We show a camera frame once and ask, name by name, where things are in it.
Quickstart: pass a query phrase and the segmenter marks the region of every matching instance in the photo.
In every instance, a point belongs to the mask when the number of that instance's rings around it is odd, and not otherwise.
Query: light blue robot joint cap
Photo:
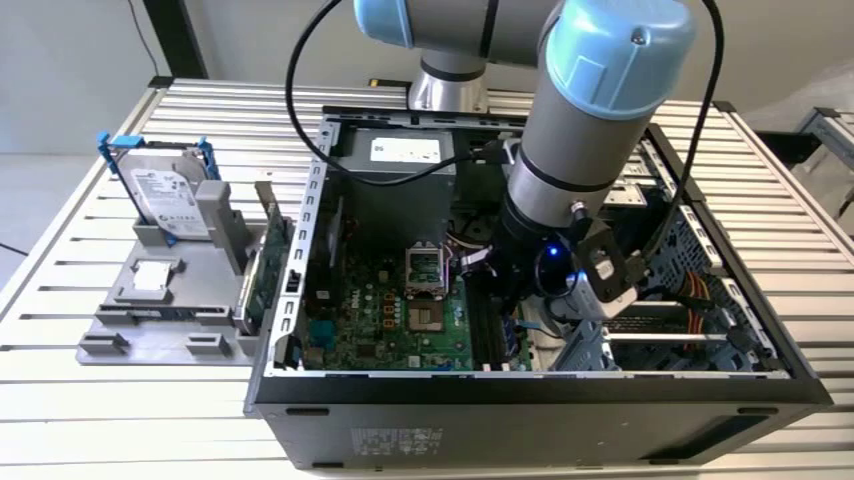
[[[412,48],[412,30],[405,0],[354,0],[358,30],[380,42]]]
[[[679,77],[695,27],[675,0],[567,1],[545,69],[568,102],[605,120],[651,115]]]

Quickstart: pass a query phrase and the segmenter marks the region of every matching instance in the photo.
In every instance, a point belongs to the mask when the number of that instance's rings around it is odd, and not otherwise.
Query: label sticker
[[[177,238],[208,238],[186,179],[174,172],[145,168],[133,169],[130,176],[160,228]]]
[[[374,138],[370,141],[372,162],[438,163],[438,140],[430,138]]]
[[[441,428],[350,428],[356,455],[436,455]]]

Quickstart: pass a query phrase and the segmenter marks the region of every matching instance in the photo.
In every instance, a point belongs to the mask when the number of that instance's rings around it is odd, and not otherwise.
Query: green circuit board
[[[471,371],[471,331],[464,281],[456,278],[442,300],[406,300],[404,268],[378,259],[348,258],[333,341],[322,349],[324,370]],[[322,320],[332,321],[330,314]],[[317,347],[309,340],[309,347]],[[508,364],[529,369],[525,342]]]

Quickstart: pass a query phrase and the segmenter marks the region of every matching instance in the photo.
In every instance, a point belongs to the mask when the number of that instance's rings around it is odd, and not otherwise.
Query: silver metal cylinder
[[[409,88],[412,110],[483,113],[488,92],[483,82],[485,60],[434,50],[421,53],[421,71]]]
[[[529,220],[567,227],[576,202],[595,214],[649,117],[613,121],[588,115],[543,72],[508,184],[513,205]]]

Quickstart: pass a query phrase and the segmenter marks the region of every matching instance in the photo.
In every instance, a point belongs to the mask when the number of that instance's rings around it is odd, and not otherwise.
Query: gray floor
[[[29,251],[85,175],[94,154],[0,154],[0,242]],[[23,257],[0,248],[0,288]]]

